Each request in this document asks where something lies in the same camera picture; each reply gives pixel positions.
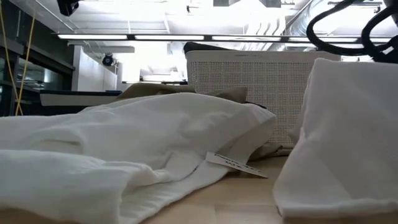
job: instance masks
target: fabric fold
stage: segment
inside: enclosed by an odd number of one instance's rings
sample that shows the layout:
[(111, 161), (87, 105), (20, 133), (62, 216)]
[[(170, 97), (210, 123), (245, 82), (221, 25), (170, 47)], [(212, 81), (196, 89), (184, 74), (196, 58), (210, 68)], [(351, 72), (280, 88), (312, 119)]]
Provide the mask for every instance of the fabric fold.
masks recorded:
[(204, 161), (208, 151), (246, 162), (274, 125), (258, 106), (191, 93), (1, 118), (0, 205), (82, 224), (136, 224), (225, 175)]
[(299, 139), (274, 187), (284, 217), (398, 212), (397, 70), (316, 60)]

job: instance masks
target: white fabric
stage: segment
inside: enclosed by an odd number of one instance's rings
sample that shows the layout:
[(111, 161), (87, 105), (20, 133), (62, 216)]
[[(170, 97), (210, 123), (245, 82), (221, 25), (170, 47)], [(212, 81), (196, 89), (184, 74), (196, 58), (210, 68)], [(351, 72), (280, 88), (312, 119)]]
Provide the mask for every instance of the white fabric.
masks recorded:
[(0, 207), (82, 224), (139, 223), (246, 162), (275, 116), (255, 105), (180, 93), (78, 114), (0, 119)]
[(398, 65), (318, 59), (274, 187), (284, 217), (398, 211)]

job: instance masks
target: tan cloth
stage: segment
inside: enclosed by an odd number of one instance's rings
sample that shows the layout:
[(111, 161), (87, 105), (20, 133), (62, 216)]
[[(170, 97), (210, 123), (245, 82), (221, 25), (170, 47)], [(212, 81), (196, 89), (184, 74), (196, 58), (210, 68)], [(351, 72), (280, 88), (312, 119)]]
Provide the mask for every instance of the tan cloth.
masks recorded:
[(143, 96), (165, 95), (172, 93), (195, 93), (190, 85), (163, 85), (155, 83), (135, 83), (121, 93), (116, 100), (125, 100)]
[(246, 87), (232, 87), (224, 90), (211, 91), (206, 93), (206, 95), (231, 100), (237, 103), (244, 103), (248, 96), (248, 89)]
[(278, 156), (278, 151), (282, 149), (282, 146), (278, 143), (267, 142), (260, 148), (256, 149), (253, 154), (251, 154), (249, 158), (249, 162), (258, 161), (261, 159), (266, 159), (270, 157)]

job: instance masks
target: light wood surface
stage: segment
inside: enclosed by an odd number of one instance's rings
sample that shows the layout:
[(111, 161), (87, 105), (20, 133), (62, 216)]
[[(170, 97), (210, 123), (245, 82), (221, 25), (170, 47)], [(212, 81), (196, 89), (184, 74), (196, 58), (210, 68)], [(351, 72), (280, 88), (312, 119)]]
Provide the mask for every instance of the light wood surface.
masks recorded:
[[(256, 167), (269, 179), (241, 172), (228, 174), (223, 180), (198, 190), (188, 197), (165, 207), (142, 224), (396, 224), (398, 214), (373, 217), (314, 220), (295, 218), (284, 220), (278, 214), (272, 187), (285, 157), (256, 162)], [(0, 224), (71, 224), (55, 222), (21, 210), (0, 212)]]

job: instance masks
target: price tag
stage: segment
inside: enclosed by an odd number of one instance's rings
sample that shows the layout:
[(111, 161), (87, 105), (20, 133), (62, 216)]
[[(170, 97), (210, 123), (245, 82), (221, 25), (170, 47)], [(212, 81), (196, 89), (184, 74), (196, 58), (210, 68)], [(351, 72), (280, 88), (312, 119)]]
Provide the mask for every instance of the price tag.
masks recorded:
[(232, 160), (228, 157), (219, 155), (217, 153), (214, 152), (207, 152), (206, 155), (206, 161), (208, 162), (212, 162), (215, 164), (221, 164), (224, 166), (228, 166), (243, 172), (247, 172), (248, 174), (253, 174), (253, 175), (257, 175), (260, 177), (264, 177), (264, 178), (268, 178), (265, 174), (263, 174), (259, 169), (253, 168), (251, 166), (247, 166), (245, 164), (242, 164), (238, 161)]

